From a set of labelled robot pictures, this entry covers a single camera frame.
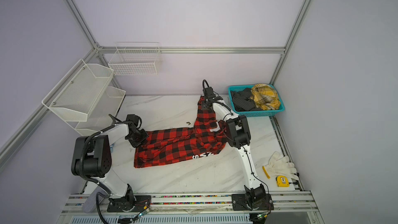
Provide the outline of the red black plaid shirt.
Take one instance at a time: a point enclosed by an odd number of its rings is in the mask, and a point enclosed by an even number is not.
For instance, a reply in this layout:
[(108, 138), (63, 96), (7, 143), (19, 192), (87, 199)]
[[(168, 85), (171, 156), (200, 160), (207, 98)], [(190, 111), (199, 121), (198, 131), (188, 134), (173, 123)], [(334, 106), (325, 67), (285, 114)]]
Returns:
[(203, 102), (201, 96), (192, 128), (148, 131), (146, 141), (135, 149), (134, 167), (165, 166), (219, 154), (228, 142), (223, 122), (216, 120), (214, 111), (203, 110)]

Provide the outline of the yellow plaid shirt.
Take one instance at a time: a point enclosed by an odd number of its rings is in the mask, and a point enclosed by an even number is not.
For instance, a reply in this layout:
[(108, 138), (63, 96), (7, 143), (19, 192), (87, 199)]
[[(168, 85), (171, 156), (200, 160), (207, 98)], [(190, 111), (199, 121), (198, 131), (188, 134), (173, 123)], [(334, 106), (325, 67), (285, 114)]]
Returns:
[(279, 110), (281, 101), (277, 91), (268, 84), (256, 84), (251, 88), (252, 99), (257, 108), (263, 111)]

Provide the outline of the grey foam pad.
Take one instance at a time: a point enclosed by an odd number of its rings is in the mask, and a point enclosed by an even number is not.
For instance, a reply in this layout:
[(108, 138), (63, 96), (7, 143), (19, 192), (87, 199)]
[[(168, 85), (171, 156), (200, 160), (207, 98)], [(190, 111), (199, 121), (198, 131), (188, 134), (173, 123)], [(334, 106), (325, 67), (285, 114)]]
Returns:
[(102, 195), (106, 195), (106, 191), (104, 191), (101, 187), (97, 187), (91, 195), (88, 197), (88, 199), (85, 201), (85, 203), (82, 206), (82, 211), (84, 213), (92, 213), (96, 210), (96, 195), (97, 193), (100, 193)]

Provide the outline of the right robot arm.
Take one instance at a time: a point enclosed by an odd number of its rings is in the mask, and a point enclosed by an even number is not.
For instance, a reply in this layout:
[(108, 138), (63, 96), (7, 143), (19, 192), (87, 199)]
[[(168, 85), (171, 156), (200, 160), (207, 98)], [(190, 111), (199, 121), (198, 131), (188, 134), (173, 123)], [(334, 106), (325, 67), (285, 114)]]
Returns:
[(224, 99), (208, 84), (202, 81), (204, 102), (202, 109), (210, 110), (218, 115), (221, 121), (220, 128), (227, 138), (228, 144), (237, 152), (245, 178), (244, 204), (242, 207), (254, 211), (265, 209), (273, 210), (272, 198), (266, 183), (258, 178), (250, 150), (251, 133), (247, 117), (233, 112)]

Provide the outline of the teal plastic basket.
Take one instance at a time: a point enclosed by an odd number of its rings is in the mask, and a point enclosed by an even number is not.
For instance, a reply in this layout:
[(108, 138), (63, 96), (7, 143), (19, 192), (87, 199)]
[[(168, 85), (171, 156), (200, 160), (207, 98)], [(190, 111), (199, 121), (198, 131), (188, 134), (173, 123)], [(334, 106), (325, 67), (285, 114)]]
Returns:
[(235, 110), (234, 108), (234, 104), (232, 103), (232, 97), (231, 97), (231, 91), (242, 91), (245, 88), (252, 88), (254, 85), (239, 85), (239, 86), (230, 86), (228, 88), (228, 93), (229, 93), (229, 99), (231, 102), (231, 106), (232, 106), (232, 110), (240, 115), (245, 115), (247, 117), (271, 117), (276, 115), (279, 112), (282, 112), (285, 110), (284, 104), (282, 99), (279, 96), (279, 99), (281, 101), (281, 106), (279, 108), (279, 110), (275, 110), (275, 111), (250, 111), (250, 112), (238, 112)]

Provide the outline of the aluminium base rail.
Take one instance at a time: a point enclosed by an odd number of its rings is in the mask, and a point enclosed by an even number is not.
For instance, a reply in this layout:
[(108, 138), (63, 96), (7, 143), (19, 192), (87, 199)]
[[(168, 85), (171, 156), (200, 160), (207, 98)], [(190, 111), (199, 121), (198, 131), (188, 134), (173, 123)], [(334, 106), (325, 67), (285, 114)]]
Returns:
[(100, 211), (86, 213), (88, 195), (71, 195), (57, 220), (58, 224), (323, 224), (320, 210), (309, 191), (273, 192), (271, 199), (257, 209), (244, 205), (237, 192), (197, 194), (137, 194), (138, 204), (131, 212), (109, 212), (108, 199)]

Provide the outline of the dark grey shirt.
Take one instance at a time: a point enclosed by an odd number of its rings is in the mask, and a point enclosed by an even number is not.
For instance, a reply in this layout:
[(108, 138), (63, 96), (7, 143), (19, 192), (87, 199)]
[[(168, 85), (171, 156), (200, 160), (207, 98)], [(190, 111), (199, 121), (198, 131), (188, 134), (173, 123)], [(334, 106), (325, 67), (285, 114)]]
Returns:
[(251, 98), (252, 96), (251, 88), (245, 88), (242, 91), (231, 91), (235, 110), (238, 112), (261, 111), (262, 109), (256, 106)]

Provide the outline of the white mesh wall shelf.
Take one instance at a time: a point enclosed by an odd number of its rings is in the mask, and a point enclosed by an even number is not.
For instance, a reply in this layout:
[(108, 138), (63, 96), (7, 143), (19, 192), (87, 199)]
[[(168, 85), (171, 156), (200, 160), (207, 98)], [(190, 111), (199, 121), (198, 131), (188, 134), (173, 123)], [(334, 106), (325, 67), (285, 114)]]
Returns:
[(42, 105), (81, 136), (89, 136), (113, 121), (125, 91), (112, 86), (114, 70), (79, 60), (42, 100)]

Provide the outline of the white work glove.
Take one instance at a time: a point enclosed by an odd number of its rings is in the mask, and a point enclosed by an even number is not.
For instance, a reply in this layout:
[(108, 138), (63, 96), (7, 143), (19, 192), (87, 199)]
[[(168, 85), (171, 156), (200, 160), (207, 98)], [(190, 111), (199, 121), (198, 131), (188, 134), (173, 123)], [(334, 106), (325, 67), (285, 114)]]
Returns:
[(297, 169), (295, 168), (294, 163), (290, 161), (288, 156), (282, 156), (277, 151), (272, 154), (268, 164), (265, 166), (271, 177), (282, 175), (287, 178), (299, 180)]

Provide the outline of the yellow tape measure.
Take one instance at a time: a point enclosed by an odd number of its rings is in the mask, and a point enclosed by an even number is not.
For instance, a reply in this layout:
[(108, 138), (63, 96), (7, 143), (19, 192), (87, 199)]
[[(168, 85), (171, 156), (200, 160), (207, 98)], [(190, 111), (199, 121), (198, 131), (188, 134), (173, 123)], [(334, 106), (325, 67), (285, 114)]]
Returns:
[(288, 178), (282, 175), (276, 177), (276, 183), (278, 187), (289, 187), (290, 185)]

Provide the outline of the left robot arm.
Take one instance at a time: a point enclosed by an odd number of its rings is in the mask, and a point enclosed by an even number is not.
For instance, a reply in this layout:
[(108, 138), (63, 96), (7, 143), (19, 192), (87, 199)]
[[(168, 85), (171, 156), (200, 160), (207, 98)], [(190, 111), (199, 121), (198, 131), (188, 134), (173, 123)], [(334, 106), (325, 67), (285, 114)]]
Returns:
[(138, 212), (135, 217), (122, 218), (120, 224), (133, 224), (149, 212), (150, 197), (142, 202), (134, 196), (131, 186), (125, 183), (112, 168), (111, 147), (120, 140), (127, 140), (137, 148), (148, 137), (141, 128), (141, 117), (130, 114), (125, 121), (111, 116), (112, 124), (90, 136), (81, 136), (76, 140), (71, 171), (86, 181), (96, 184), (97, 188), (83, 204), (83, 212), (97, 211), (100, 221), (106, 223), (101, 213), (100, 202), (109, 200), (110, 212)]

